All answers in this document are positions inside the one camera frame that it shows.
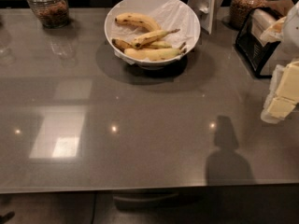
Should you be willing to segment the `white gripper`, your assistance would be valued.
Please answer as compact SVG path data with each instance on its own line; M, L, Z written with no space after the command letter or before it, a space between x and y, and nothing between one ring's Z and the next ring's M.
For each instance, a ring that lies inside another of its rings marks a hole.
M260 38L264 42L279 41L282 50L292 57L287 65L276 66L263 104L261 120L277 124L284 120L295 109L295 103L299 102L299 2L290 9L286 17L263 31Z

